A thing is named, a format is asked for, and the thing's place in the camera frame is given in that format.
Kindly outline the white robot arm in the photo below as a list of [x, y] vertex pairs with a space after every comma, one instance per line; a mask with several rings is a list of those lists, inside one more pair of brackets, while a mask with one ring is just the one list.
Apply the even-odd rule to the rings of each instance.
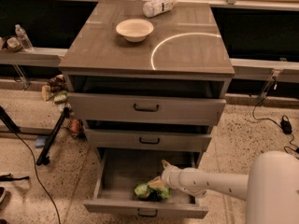
[[210, 189], [247, 202], [246, 224], [299, 224], [299, 160], [269, 151], [260, 155], [247, 175], [180, 169], [163, 162], [162, 174], [149, 182], [198, 197]]

